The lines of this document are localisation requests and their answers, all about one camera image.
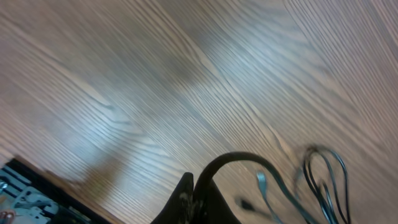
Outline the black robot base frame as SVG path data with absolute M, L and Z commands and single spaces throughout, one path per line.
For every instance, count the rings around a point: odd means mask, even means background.
M 20 161 L 1 167 L 1 224 L 108 222 Z

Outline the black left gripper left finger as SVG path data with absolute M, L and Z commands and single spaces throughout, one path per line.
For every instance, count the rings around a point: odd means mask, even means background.
M 193 195 L 193 174 L 182 175 L 161 212 L 151 224 L 189 223 Z

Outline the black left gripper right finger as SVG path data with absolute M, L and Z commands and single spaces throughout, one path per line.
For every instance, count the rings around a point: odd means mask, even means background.
M 217 185 L 212 180 L 205 192 L 202 207 L 196 212 L 194 224 L 241 224 L 235 217 Z

